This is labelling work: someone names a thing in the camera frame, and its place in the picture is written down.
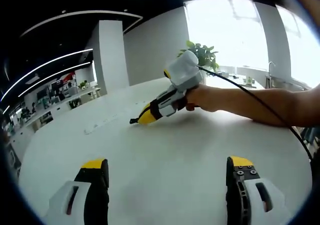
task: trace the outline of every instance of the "table surface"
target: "table surface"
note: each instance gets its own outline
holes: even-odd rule
[[[217,77],[207,82],[232,88]],[[49,199],[85,162],[106,158],[109,224],[225,225],[228,156],[251,160],[259,175],[284,193],[292,213],[300,208],[312,187],[311,169],[303,147],[286,128],[200,108],[183,109],[149,125],[130,125],[169,85],[161,78],[110,93],[36,132],[19,177],[35,212],[44,216]]]
[[[71,97],[68,97],[58,103],[55,103],[53,104],[52,106],[46,108],[46,109],[43,109],[43,110],[40,110],[40,111],[37,111],[36,114],[34,114],[33,116],[31,116],[31,118],[25,123],[25,125],[23,125],[23,127],[27,127],[29,125],[31,125],[33,122],[35,122],[36,120],[38,120],[39,118],[41,118],[43,115],[45,115],[46,113],[49,113],[52,109],[54,109],[55,107],[57,106],[60,106],[62,104],[65,104],[65,103],[68,103],[76,98],[79,98],[83,95],[86,95],[88,93],[92,93],[93,91],[96,91],[96,90],[99,90],[100,88],[98,87],[90,87],[90,88],[87,88],[85,90],[82,90],[82,91],[79,91],[77,94],[71,96]]]

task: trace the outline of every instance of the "ceiling light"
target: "ceiling light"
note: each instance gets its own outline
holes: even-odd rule
[[[6,107],[6,109],[3,111],[3,113],[2,113],[2,114],[5,114],[5,113],[6,113],[6,111],[7,111],[9,108],[10,108],[10,105]]]
[[[32,85],[31,87],[29,87],[27,90],[25,90],[23,93],[21,93],[18,97],[20,98],[23,94],[25,94],[26,92],[28,92],[28,91],[29,91],[30,89],[32,89],[34,86],[37,86],[39,83],[42,83],[43,81],[45,81],[45,80],[47,80],[47,79],[49,79],[49,78],[52,78],[52,77],[55,76],[55,75],[61,74],[61,73],[65,72],[65,71],[68,71],[68,70],[71,70],[71,69],[75,69],[75,68],[80,67],[80,66],[87,65],[87,64],[89,64],[89,63],[90,63],[90,62],[82,63],[82,64],[79,64],[79,65],[77,65],[77,66],[73,66],[73,67],[67,68],[67,69],[65,69],[65,70],[59,71],[59,72],[57,72],[57,73],[55,73],[55,74],[52,74],[52,75],[50,75],[50,76],[42,79],[41,81],[38,81],[37,83],[35,83],[35,84]]]
[[[17,85],[22,79],[24,79],[25,77],[27,77],[28,75],[32,74],[34,71],[38,70],[39,68],[42,68],[43,66],[49,64],[49,63],[52,63],[54,61],[57,61],[59,59],[63,59],[65,57],[68,57],[68,56],[71,56],[71,55],[74,55],[74,54],[80,54],[80,53],[84,53],[84,52],[88,52],[88,51],[92,51],[93,49],[92,48],[89,48],[89,49],[86,49],[86,50],[82,50],[82,51],[76,51],[76,52],[73,52],[73,53],[70,53],[70,54],[67,54],[67,55],[64,55],[64,56],[60,56],[60,57],[57,57],[51,61],[48,61],[38,67],[36,67],[35,69],[33,69],[32,71],[28,72],[26,75],[24,75],[23,77],[21,77],[18,81],[16,81],[2,96],[0,102],[2,102],[2,100],[4,99],[4,97],[10,92],[10,90],[15,86]]]

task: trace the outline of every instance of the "black ceiling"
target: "black ceiling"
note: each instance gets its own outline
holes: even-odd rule
[[[57,57],[85,49],[99,20],[121,20],[125,30],[136,18],[114,14],[81,14],[50,21],[21,36],[32,26],[66,13],[88,10],[110,10],[139,15],[143,23],[159,14],[181,7],[186,0],[1,0],[2,29],[0,43],[0,97],[27,72]],[[78,65],[81,54],[50,63],[39,70],[40,78]],[[21,81],[0,104],[5,108],[17,102],[17,94],[30,85]]]

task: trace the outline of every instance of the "green leaves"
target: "green leaves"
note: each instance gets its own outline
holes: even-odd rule
[[[199,66],[208,66],[212,68],[215,72],[219,68],[219,65],[216,63],[216,53],[214,50],[214,46],[208,47],[206,45],[201,45],[200,43],[193,43],[192,41],[186,41],[187,50],[193,52],[199,61]],[[180,57],[184,54],[186,49],[181,49],[178,56]]]

